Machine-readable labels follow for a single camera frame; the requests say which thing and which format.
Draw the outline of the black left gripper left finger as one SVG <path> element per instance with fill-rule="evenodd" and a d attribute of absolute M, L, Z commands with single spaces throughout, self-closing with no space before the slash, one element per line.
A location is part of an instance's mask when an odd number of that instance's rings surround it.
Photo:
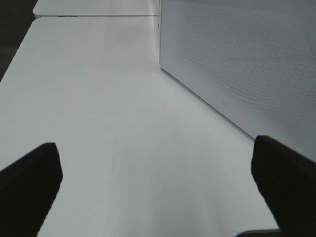
<path fill-rule="evenodd" d="M 0 235 L 36 237 L 63 179 L 55 143 L 44 143 L 0 172 Z"/>

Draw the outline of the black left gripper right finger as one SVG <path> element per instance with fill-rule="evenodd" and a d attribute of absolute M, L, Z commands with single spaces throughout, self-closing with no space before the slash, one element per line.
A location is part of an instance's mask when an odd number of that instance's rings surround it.
<path fill-rule="evenodd" d="M 316 235 L 316 163 L 269 136 L 257 136 L 251 174 L 285 237 Z"/>

